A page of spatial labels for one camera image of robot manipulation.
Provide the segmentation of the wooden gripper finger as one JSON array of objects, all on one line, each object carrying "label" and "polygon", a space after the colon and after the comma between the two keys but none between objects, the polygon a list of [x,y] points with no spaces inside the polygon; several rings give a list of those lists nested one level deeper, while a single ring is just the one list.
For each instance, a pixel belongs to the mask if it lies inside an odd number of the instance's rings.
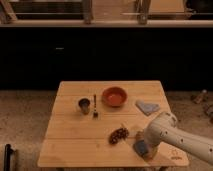
[{"label": "wooden gripper finger", "polygon": [[155,148],[150,148],[150,149],[148,150],[148,153],[144,156],[144,158],[145,158],[146,160],[151,160],[151,159],[153,159],[153,158],[156,156],[157,152],[158,152],[158,148],[157,148],[157,147],[155,147]]}]

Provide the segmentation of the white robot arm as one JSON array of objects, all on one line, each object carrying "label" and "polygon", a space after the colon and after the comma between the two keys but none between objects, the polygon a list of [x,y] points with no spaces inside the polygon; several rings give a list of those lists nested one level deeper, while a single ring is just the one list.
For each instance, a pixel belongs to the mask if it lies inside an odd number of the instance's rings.
[{"label": "white robot arm", "polygon": [[145,142],[151,148],[165,142],[213,165],[213,139],[183,131],[177,122],[173,113],[160,113],[144,129]]}]

